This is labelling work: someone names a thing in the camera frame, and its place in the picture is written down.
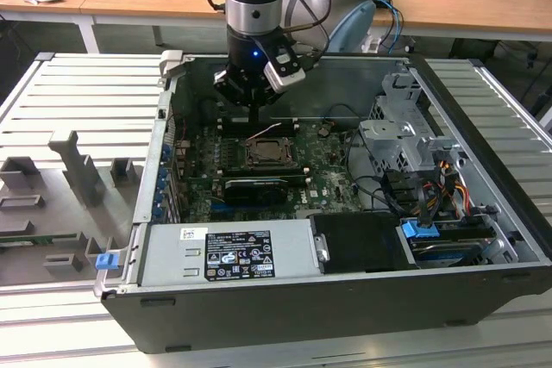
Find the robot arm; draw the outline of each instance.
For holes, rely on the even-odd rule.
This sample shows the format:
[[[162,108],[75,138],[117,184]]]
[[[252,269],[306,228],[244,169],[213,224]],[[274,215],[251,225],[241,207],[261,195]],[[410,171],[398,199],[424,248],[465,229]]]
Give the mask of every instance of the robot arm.
[[[316,16],[324,16],[330,0],[305,0]],[[334,32],[342,19],[369,0],[336,0],[324,27]],[[229,63],[215,76],[215,87],[232,103],[250,109],[257,121],[258,108],[275,102],[290,86],[302,81],[319,56],[298,57],[292,43],[301,41],[318,50],[325,41],[322,31],[312,27],[312,17],[298,0],[226,0]],[[361,28],[362,37],[371,24]],[[304,29],[291,32],[289,26]]]

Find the blue cable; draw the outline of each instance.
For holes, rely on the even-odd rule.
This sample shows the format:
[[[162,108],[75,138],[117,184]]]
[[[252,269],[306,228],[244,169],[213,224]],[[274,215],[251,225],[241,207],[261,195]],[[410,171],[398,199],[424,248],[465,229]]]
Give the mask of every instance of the blue cable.
[[[385,0],[378,0],[380,2],[382,2],[385,6],[387,6],[387,8],[389,8],[389,10],[393,13],[393,16],[395,17],[395,22],[397,23],[397,26],[396,26],[396,29],[395,29],[395,37],[393,39],[393,43],[391,44],[391,46],[389,47],[389,54],[391,54],[393,48],[395,47],[395,44],[397,43],[398,41],[398,34],[400,33],[400,29],[399,29],[399,19],[398,19],[398,13],[397,13],[397,10],[391,6],[388,2],[386,2]]]

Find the floor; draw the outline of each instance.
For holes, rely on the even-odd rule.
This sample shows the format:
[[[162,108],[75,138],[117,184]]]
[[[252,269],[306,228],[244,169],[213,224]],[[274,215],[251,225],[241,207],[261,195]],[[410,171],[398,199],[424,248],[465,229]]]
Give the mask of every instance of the floor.
[[[0,30],[0,100],[6,97],[28,67],[34,52],[84,53],[85,46],[75,25],[64,23],[19,22],[13,30]],[[226,34],[220,29],[163,28],[165,45],[154,44],[153,32],[145,26],[102,25],[95,27],[100,50],[104,53],[160,53],[164,49],[182,49],[188,53],[223,53]],[[453,40],[446,38],[406,38],[402,44],[414,44],[415,51],[425,57],[447,58]],[[515,97],[520,98],[531,80],[552,57],[552,44],[500,42],[486,67]],[[462,58],[479,57],[482,50],[492,47],[488,41],[466,42]],[[527,67],[527,53],[538,51],[532,68]],[[524,99],[530,107],[539,93],[552,85],[552,65],[531,88]]]

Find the sticker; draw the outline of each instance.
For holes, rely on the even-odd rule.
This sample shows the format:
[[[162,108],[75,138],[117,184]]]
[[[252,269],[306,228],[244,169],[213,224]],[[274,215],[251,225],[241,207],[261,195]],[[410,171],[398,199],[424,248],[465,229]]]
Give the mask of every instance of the sticker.
[[[181,240],[205,240],[209,228],[181,228]]]
[[[0,243],[0,247],[21,247],[21,246],[33,246],[32,241],[5,241]]]
[[[208,281],[274,278],[270,231],[206,233],[204,238]]]

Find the black plastic cover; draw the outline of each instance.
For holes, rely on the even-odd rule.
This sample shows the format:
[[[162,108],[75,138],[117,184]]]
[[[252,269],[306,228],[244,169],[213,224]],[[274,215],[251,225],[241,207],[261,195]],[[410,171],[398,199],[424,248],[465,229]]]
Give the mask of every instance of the black plastic cover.
[[[315,235],[323,234],[329,261],[325,274],[351,271],[400,271],[409,269],[397,235],[397,216],[386,212],[354,212],[312,215]]]

